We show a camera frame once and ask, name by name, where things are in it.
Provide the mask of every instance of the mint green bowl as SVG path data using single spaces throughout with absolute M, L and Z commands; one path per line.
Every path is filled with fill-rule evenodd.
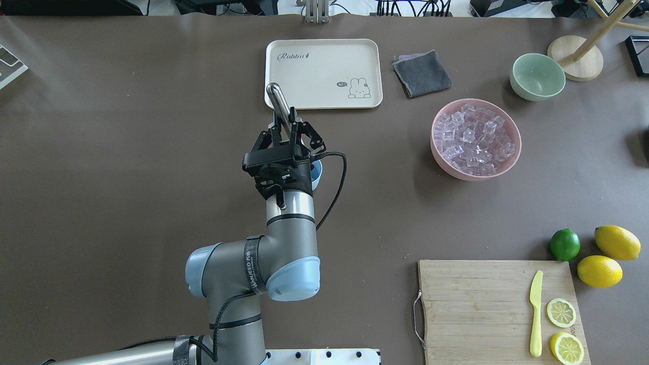
M 566 85 L 566 76 L 561 66 L 550 57 L 527 53 L 514 62 L 509 83 L 523 99 L 541 101 L 560 93 Z

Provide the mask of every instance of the light blue joint cap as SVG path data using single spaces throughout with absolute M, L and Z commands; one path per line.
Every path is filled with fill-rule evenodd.
M 207 265 L 207 260 L 210 259 L 212 252 L 214 252 L 216 246 L 221 243 L 199 248 L 192 252 L 190 257 L 187 259 L 187 264 L 185 265 L 185 281 L 190 286 L 190 293 L 195 297 L 205 297 L 202 293 L 202 273 L 205 270 L 205 265 Z
M 320 290 L 320 259 L 302 257 L 277 270 L 266 283 L 268 296 L 274 301 L 309 299 Z

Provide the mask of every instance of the yellow knife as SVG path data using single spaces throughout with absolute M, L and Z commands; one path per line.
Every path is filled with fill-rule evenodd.
M 534 319 L 532 321 L 532 335 L 530 337 L 530 353 L 534 357 L 541 356 L 541 285 L 543 283 L 543 271 L 539 270 L 532 280 L 530 289 L 530 302 L 534 307 Z

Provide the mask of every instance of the gray cloth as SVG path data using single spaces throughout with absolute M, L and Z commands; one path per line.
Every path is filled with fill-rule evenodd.
M 417 97 L 450 88 L 452 82 L 435 50 L 399 56 L 392 64 L 409 97 Z

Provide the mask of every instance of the pink bowl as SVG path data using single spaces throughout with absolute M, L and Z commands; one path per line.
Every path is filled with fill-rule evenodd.
M 509 137 L 511 137 L 511 142 L 516 145 L 516 153 L 512 156 L 509 157 L 507 160 L 505 160 L 503 163 L 501 163 L 500 167 L 496 170 L 495 175 L 489 175 L 489 176 L 474 176 L 474 175 L 469 175 L 468 173 L 464 173 L 455 167 L 451 166 L 439 153 L 437 150 L 437 146 L 435 145 L 435 140 L 433 139 L 433 130 L 435 129 L 435 123 L 437 123 L 437 120 L 439 119 L 442 114 L 448 114 L 451 115 L 462 107 L 462 105 L 470 103 L 471 105 L 475 107 L 484 107 L 493 110 L 496 112 L 499 116 L 502 116 L 505 118 L 505 130 L 507 131 L 507 134 Z M 518 127 L 516 127 L 516 123 L 514 123 L 514 120 L 511 119 L 509 114 L 505 113 L 504 110 L 501 108 L 498 108 L 496 105 L 480 100 L 480 99 L 460 99 L 460 100 L 455 100 L 449 104 L 447 104 L 445 107 L 443 107 L 435 116 L 435 119 L 433 119 L 433 125 L 430 129 L 430 150 L 433 152 L 433 157 L 435 158 L 435 161 L 437 161 L 437 164 L 439 167 L 442 168 L 442 170 L 446 171 L 449 175 L 453 177 L 457 177 L 458 179 L 461 180 L 466 180 L 466 181 L 481 181 L 481 180 L 487 180 L 491 179 L 492 177 L 500 176 L 504 174 L 505 172 L 509 171 L 512 166 L 518 161 L 519 156 L 520 156 L 520 132 Z

